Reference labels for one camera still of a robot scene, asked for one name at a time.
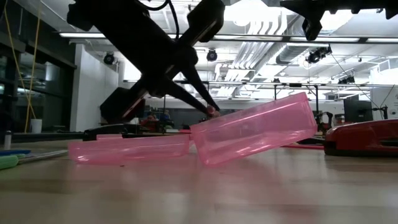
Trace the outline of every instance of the pink plastic container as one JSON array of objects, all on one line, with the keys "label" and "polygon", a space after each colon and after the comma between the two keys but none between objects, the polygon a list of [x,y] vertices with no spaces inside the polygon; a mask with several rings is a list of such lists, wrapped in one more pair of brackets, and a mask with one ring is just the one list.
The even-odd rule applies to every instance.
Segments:
[{"label": "pink plastic container", "polygon": [[69,157],[79,164],[117,164],[134,159],[163,159],[186,155],[189,134],[123,139],[119,134],[98,135],[97,141],[71,142]]},{"label": "pink plastic container", "polygon": [[199,158],[212,166],[312,137],[317,124],[305,93],[191,126]]}]

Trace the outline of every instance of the red stapler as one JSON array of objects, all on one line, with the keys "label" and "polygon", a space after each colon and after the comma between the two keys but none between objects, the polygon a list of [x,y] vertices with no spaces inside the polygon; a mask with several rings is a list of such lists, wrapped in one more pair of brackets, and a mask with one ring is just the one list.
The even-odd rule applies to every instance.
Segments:
[{"label": "red stapler", "polygon": [[398,119],[349,124],[330,129],[325,139],[330,156],[398,157]]}]

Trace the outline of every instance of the table surface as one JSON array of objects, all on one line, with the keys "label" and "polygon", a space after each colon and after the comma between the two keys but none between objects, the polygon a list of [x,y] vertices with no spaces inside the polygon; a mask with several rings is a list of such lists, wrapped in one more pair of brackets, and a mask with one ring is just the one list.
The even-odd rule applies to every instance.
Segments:
[{"label": "table surface", "polygon": [[[66,141],[19,144],[65,149]],[[274,149],[216,168],[194,153],[124,167],[67,157],[0,171],[1,223],[396,223],[398,161]]]}]

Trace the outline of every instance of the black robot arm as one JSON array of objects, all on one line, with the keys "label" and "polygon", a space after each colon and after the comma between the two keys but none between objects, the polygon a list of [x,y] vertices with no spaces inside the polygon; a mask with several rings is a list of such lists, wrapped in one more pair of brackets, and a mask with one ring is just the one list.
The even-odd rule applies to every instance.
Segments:
[{"label": "black robot arm", "polygon": [[202,0],[189,13],[189,29],[178,40],[170,38],[138,0],[75,1],[69,5],[68,23],[83,30],[95,26],[142,73],[131,89],[117,88],[100,106],[108,123],[130,121],[147,93],[159,98],[169,94],[211,116],[203,104],[172,81],[179,72],[219,110],[195,69],[198,57],[193,45],[208,42],[222,28],[222,0]]}]

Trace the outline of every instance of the monitor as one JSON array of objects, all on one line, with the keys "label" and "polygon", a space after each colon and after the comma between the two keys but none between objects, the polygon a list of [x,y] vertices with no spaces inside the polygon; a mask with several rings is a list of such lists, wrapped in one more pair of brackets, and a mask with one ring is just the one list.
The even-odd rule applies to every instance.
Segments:
[{"label": "monitor", "polygon": [[373,121],[372,103],[361,100],[344,100],[344,112],[346,122]]}]

